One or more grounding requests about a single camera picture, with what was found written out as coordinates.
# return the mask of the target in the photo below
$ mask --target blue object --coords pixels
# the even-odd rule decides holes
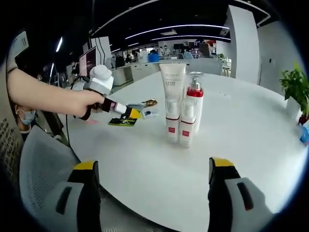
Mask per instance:
[[[157,53],[150,53],[148,55],[148,61],[149,62],[159,62],[159,54],[157,54]]]
[[[193,59],[193,55],[191,54],[191,52],[184,52],[183,56],[185,59]]]
[[[303,135],[300,137],[300,141],[302,141],[304,144],[307,144],[309,142],[309,132],[306,127],[302,126]]]

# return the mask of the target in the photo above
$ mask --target ceiling light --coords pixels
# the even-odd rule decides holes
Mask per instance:
[[[118,49],[116,49],[116,50],[111,51],[111,53],[116,52],[116,51],[119,51],[119,50],[120,50],[120,48],[118,48]]]
[[[54,68],[54,63],[52,64],[52,69],[50,70],[50,75],[49,75],[49,77],[52,77],[53,68]]]
[[[172,29],[172,31],[163,32],[161,33],[161,35],[165,35],[165,36],[177,35],[177,32],[174,29]]]
[[[137,44],[139,44],[139,43],[134,43],[134,44],[128,45],[128,47],[131,47],[131,46],[137,45]]]
[[[163,40],[163,39],[178,38],[178,37],[207,37],[207,38],[217,38],[217,39],[223,39],[223,40],[231,40],[229,38],[210,36],[210,35],[177,35],[177,36],[168,36],[168,37],[156,38],[156,39],[152,39],[152,40]]]
[[[163,30],[163,29],[169,29],[169,28],[180,28],[180,27],[212,27],[212,28],[222,28],[222,29],[229,29],[228,27],[224,27],[224,26],[216,26],[216,25],[207,25],[207,24],[185,24],[185,25],[175,25],[175,26],[171,26],[171,27],[164,27],[164,28],[157,28],[157,29],[153,29],[153,30],[148,30],[148,31],[144,31],[135,35],[131,35],[129,37],[126,37],[127,39],[130,39],[134,36],[137,35],[142,35],[148,32],[152,32],[152,31],[156,31],[156,30]]]
[[[59,43],[58,43],[58,46],[57,46],[56,52],[58,52],[58,51],[59,51],[61,44],[62,44],[62,37],[60,38],[60,41],[59,41]]]

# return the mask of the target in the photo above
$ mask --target human arm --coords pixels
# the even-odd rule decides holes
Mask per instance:
[[[104,102],[98,93],[51,86],[19,69],[8,73],[7,89],[10,99],[19,105],[78,117],[84,116],[88,105]]]

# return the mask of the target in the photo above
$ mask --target hand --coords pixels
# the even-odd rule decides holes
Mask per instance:
[[[74,114],[78,117],[82,117],[85,115],[89,105],[93,105],[95,103],[103,104],[104,99],[105,98],[102,95],[93,91],[75,91],[75,100],[73,106],[75,112]]]

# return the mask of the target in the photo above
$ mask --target green leaves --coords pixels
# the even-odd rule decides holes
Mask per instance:
[[[309,115],[309,83],[303,71],[294,63],[294,70],[282,72],[283,78],[280,79],[282,89],[285,91],[284,98],[294,98],[299,104],[301,111]]]

